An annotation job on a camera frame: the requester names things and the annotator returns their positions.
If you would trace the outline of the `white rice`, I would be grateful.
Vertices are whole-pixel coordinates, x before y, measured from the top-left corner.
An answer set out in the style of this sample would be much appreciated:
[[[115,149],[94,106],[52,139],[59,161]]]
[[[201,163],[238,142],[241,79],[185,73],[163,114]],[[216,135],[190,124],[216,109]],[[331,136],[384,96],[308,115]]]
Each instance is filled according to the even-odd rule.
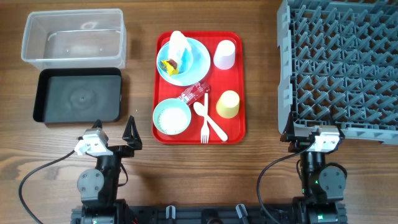
[[[169,135],[179,134],[188,125],[188,117],[181,108],[167,108],[158,118],[160,129]]]

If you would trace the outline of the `mint green bowl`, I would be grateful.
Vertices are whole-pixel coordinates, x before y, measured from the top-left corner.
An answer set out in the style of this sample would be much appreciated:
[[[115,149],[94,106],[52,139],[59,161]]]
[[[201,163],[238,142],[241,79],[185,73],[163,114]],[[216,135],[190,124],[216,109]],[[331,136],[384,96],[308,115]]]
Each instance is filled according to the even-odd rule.
[[[186,103],[184,103],[183,101],[181,101],[181,100],[179,100],[177,98],[169,98],[169,99],[163,100],[155,107],[155,109],[153,111],[153,115],[152,115],[152,121],[154,123],[155,128],[158,131],[160,131],[161,133],[165,134],[160,129],[160,126],[159,126],[159,123],[158,123],[158,118],[159,118],[160,113],[163,110],[167,109],[167,108],[181,108],[181,109],[183,109],[184,113],[188,117],[188,125],[185,128],[185,130],[186,130],[188,128],[190,122],[191,122],[192,113],[190,111],[189,106]]]

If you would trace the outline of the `red clear plastic wrapper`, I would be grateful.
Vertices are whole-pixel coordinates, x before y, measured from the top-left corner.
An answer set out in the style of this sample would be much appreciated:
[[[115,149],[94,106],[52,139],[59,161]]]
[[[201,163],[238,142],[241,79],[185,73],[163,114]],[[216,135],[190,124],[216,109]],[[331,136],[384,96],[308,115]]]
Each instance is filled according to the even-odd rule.
[[[210,91],[210,85],[206,82],[196,82],[192,86],[185,89],[177,99],[183,101],[188,106],[199,100],[205,93]]]

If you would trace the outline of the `yellow candy wrapper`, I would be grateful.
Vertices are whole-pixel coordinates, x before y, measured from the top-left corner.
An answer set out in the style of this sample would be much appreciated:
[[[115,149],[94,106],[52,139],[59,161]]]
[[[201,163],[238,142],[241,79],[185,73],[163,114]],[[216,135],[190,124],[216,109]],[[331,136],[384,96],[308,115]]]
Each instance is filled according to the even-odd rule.
[[[167,72],[169,76],[179,74],[178,64],[172,59],[161,60],[160,67],[162,70]]]

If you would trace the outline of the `yellow plastic cup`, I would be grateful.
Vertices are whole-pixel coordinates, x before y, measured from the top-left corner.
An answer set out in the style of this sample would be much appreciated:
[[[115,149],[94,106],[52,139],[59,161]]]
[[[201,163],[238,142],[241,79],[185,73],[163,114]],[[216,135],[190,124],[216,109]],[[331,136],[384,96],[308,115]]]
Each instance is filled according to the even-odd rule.
[[[225,91],[216,104],[216,111],[222,117],[231,119],[239,112],[240,97],[233,90]]]

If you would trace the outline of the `white tissue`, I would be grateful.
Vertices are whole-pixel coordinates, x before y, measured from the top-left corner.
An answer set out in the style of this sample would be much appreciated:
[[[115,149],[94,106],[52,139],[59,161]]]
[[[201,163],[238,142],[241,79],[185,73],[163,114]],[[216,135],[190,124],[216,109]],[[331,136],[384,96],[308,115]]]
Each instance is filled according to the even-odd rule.
[[[191,51],[192,48],[188,39],[179,30],[173,31],[169,40],[168,59],[176,62],[179,68],[182,65],[184,53]]]

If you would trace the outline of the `pale pink plastic cup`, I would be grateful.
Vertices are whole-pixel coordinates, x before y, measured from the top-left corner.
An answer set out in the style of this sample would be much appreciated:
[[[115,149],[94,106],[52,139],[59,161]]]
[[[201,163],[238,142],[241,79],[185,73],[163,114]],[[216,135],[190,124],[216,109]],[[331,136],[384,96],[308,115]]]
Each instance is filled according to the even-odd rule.
[[[228,70],[235,63],[235,44],[230,40],[222,40],[215,51],[213,62],[221,70]]]

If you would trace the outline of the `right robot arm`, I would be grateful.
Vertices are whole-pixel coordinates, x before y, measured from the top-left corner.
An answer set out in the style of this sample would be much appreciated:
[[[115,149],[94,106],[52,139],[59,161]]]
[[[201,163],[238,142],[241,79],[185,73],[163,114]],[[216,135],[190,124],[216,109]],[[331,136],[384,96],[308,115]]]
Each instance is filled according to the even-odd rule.
[[[327,163],[325,156],[337,150],[344,134],[336,126],[321,125],[307,137],[295,135],[288,124],[281,141],[289,142],[289,151],[300,154],[303,195],[292,201],[292,223],[346,223],[344,198],[346,169]]]

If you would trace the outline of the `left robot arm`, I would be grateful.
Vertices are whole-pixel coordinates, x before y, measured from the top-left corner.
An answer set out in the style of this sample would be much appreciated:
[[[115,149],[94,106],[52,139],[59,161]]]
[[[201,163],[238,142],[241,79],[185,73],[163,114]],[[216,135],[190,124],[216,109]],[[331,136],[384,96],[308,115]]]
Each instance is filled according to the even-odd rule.
[[[109,146],[109,138],[103,131],[102,121],[97,120],[78,138],[75,152],[96,159],[93,169],[85,170],[77,180],[82,208],[72,211],[72,223],[86,224],[127,224],[137,223],[138,219],[124,199],[117,199],[121,171],[126,169],[122,159],[134,157],[142,149],[142,141],[137,132],[135,120],[130,116],[122,140],[125,145]]]

